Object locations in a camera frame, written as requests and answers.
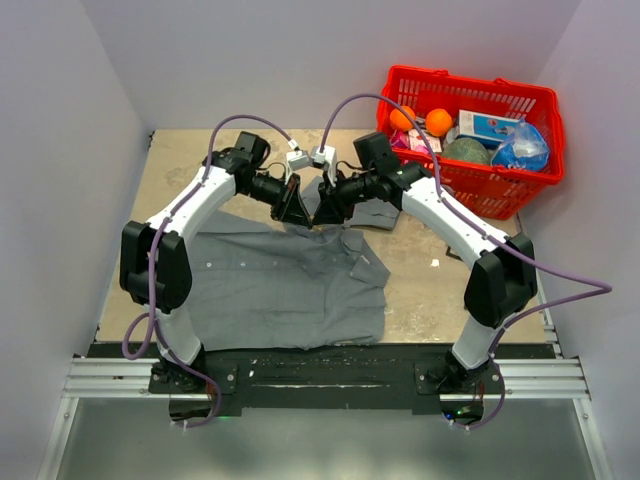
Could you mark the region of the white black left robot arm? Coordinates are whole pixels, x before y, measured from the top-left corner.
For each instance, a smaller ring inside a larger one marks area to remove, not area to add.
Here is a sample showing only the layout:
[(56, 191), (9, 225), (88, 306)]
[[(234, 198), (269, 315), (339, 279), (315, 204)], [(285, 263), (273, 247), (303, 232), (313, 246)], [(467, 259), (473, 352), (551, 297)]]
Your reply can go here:
[(311, 158), (295, 140), (288, 145), (284, 175), (274, 178), (261, 170), (271, 152), (269, 142), (243, 131), (233, 146), (209, 150), (196, 177), (167, 207), (144, 223), (124, 226), (119, 284), (134, 303), (145, 307), (138, 318), (148, 324), (140, 347), (132, 351), (125, 337), (122, 353), (135, 360), (157, 342), (161, 358), (152, 372), (160, 381), (183, 392), (215, 390), (185, 305), (193, 284), (188, 249), (204, 221), (233, 196), (246, 195), (269, 205), (277, 220), (310, 226), (296, 171), (310, 165)]

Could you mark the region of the grey button-up shirt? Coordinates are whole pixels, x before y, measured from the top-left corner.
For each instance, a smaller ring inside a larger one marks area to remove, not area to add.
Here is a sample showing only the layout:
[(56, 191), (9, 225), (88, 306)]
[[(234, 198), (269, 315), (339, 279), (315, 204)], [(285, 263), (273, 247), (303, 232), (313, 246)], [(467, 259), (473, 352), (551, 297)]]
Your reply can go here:
[(390, 272), (362, 230), (391, 231), (398, 217), (378, 199), (319, 231), (214, 212), (189, 251), (196, 336), (208, 351), (380, 341)]

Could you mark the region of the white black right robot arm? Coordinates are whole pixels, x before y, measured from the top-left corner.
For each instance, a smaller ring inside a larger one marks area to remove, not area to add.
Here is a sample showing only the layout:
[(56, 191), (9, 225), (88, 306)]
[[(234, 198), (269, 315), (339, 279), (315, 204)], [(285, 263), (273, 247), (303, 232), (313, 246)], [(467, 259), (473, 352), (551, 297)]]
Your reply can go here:
[(341, 224), (357, 204), (378, 199), (420, 220), (455, 251), (470, 270), (464, 292), (469, 318), (444, 361), (425, 377), (441, 392), (469, 392), (488, 367), (500, 328), (537, 294), (533, 243), (482, 223), (437, 191), (432, 174), (419, 163), (402, 163), (384, 134), (360, 137), (354, 148), (361, 170), (351, 176), (338, 171), (334, 148), (313, 149), (312, 164), (323, 172), (313, 222)]

